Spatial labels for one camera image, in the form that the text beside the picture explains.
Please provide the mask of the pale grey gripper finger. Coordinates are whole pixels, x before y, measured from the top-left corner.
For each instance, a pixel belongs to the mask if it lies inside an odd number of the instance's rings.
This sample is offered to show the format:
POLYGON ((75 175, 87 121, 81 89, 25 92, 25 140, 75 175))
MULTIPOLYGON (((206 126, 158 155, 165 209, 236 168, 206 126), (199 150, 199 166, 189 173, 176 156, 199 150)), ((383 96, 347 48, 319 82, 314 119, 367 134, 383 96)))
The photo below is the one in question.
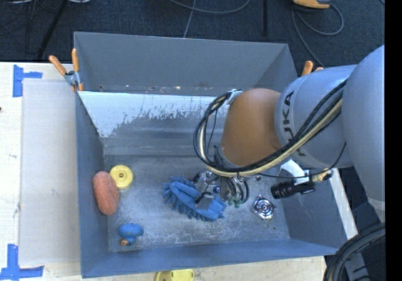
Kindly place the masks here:
POLYGON ((200 210, 208 210, 212 201, 214 200, 214 195, 211 193, 202 193, 195 200, 195 207, 200 210))

